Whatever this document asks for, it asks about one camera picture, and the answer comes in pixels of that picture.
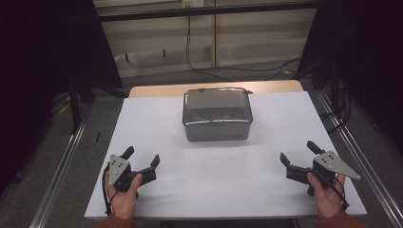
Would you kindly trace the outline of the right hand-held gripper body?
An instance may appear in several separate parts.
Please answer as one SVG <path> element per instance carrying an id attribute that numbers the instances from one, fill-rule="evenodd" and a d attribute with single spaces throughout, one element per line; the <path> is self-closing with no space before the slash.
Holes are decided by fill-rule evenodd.
<path id="1" fill-rule="evenodd" d="M 361 179 L 356 171 L 354 171 L 351 166 L 349 166 L 338 156 L 338 154 L 333 151 L 327 151 L 323 154 L 315 156 L 311 167 L 303 168 L 290 164 L 285 168 L 287 179 L 309 185 L 307 190 L 309 195 L 313 195 L 315 191 L 307 179 L 308 173 L 314 174 L 324 188 L 332 188 L 338 195 L 341 195 L 341 192 L 334 187 L 337 174 L 341 174 L 345 177 L 353 178 L 355 180 Z"/>

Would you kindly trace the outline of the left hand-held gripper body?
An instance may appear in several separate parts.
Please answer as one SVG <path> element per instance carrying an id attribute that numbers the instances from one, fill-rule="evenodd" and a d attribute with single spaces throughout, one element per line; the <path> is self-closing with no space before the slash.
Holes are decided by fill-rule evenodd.
<path id="1" fill-rule="evenodd" d="M 128 160 L 123 159 L 122 156 L 111 155 L 109 163 L 109 185 L 114 186 L 120 192 L 126 192 L 132 180 L 138 174 L 143 175 L 140 185 L 154 181 L 157 178 L 156 168 L 150 165 L 144 170 L 132 171 Z"/>

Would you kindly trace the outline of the person's left hand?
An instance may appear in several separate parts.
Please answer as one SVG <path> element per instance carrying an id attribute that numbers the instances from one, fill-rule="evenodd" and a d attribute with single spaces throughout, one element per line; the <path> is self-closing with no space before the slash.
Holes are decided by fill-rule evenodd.
<path id="1" fill-rule="evenodd" d="M 106 173 L 105 187 L 109 197 L 112 212 L 119 219 L 133 219 L 136 211 L 137 190 L 143 179 L 142 174 L 138 174 L 132 180 L 126 192 L 119 192 L 114 186 L 109 185 L 109 173 Z"/>

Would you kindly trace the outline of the person's right hand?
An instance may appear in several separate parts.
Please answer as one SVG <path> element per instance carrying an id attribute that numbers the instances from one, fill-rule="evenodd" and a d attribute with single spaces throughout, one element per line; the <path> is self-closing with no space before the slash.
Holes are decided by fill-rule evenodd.
<path id="1" fill-rule="evenodd" d="M 317 217 L 329 219 L 341 211 L 342 199 L 333 189 L 324 189 L 319 179 L 312 173 L 307 174 L 307 179 L 314 188 Z"/>

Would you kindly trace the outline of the white table cover board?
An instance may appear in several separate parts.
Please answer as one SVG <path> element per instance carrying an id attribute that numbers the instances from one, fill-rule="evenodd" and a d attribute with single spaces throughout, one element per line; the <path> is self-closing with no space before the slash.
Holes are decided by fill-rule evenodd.
<path id="1" fill-rule="evenodd" d="M 189 142 L 181 97 L 130 98 L 123 103 L 107 152 L 132 146 L 133 169 L 161 162 L 156 180 L 139 190 L 139 219 L 274 219 L 316 214 L 307 185 L 286 178 L 280 155 L 309 167 L 307 142 L 334 145 L 306 92 L 252 94 L 245 141 Z"/>

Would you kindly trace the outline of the black metal stand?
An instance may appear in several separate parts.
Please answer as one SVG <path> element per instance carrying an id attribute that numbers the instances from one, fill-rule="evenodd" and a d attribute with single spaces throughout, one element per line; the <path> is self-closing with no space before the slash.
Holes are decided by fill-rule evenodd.
<path id="1" fill-rule="evenodd" d="M 81 98 L 85 104 L 92 104 L 95 101 L 95 95 L 91 90 L 90 80 L 85 76 L 72 76 L 68 83 L 68 95 L 70 98 L 73 122 L 72 134 L 75 134 L 81 124 L 78 98 Z"/>

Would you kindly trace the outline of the black stand leg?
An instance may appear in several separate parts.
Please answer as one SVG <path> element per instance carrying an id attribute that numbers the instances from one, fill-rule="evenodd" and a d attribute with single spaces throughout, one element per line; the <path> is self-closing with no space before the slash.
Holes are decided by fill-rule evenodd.
<path id="1" fill-rule="evenodd" d="M 306 68 L 299 70 L 296 75 L 292 77 L 292 80 L 301 80 L 303 77 L 305 77 L 308 74 L 314 74 L 317 71 L 319 71 L 324 65 L 326 61 L 324 59 L 319 59 L 312 64 L 308 65 Z"/>

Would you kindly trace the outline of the black curtain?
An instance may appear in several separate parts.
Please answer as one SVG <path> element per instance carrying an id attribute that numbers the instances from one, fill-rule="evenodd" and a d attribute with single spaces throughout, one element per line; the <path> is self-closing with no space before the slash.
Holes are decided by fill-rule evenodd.
<path id="1" fill-rule="evenodd" d="M 337 65 L 403 154 L 403 0 L 319 0 L 298 68 L 324 86 Z"/>
<path id="2" fill-rule="evenodd" d="M 0 195 L 40 141 L 53 98 L 120 87 L 94 0 L 0 0 Z"/>

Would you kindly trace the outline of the black horizontal bar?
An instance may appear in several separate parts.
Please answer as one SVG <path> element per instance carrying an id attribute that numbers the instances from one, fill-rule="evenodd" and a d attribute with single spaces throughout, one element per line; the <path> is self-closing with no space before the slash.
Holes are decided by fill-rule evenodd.
<path id="1" fill-rule="evenodd" d="M 204 7 L 190 9 L 161 9 L 139 12 L 101 13 L 100 22 L 131 21 L 145 19 L 160 19 L 173 17 L 204 16 L 216 14 L 248 13 L 278 10 L 307 10 L 316 9 L 324 4 L 323 0 L 305 0 L 299 2 L 268 3 L 238 6 Z"/>

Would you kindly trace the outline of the metal floor rail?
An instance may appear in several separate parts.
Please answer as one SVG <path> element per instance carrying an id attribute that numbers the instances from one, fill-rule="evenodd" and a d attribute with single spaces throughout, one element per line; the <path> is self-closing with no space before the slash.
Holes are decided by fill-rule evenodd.
<path id="1" fill-rule="evenodd" d="M 348 127 L 336 114 L 332 113 L 333 110 L 331 108 L 330 99 L 322 91 L 317 93 L 317 97 L 323 108 L 326 110 L 326 113 L 330 115 L 330 120 L 336 128 L 337 135 L 341 137 L 348 151 L 354 158 L 362 176 L 373 191 L 377 202 L 381 205 L 384 213 L 387 215 L 388 221 L 394 228 L 403 228 L 403 213 L 400 210 L 398 203 L 370 165 Z"/>
<path id="2" fill-rule="evenodd" d="M 83 120 L 75 129 L 74 133 L 71 135 L 67 144 L 67 148 L 64 151 L 63 157 L 58 164 L 56 172 L 53 175 L 53 178 L 51 179 L 51 182 L 48 186 L 47 192 L 41 200 L 41 203 L 36 210 L 36 213 L 29 225 L 29 228 L 46 228 L 51 210 L 59 195 L 72 157 L 74 156 L 74 153 L 82 138 L 85 128 L 86 120 Z"/>

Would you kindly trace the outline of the white wall outlet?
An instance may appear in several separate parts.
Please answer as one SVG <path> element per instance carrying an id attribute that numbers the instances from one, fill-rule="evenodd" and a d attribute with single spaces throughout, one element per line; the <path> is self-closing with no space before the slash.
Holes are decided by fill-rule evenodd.
<path id="1" fill-rule="evenodd" d="M 202 8 L 203 6 L 204 0 L 182 0 L 182 7 L 184 9 Z"/>

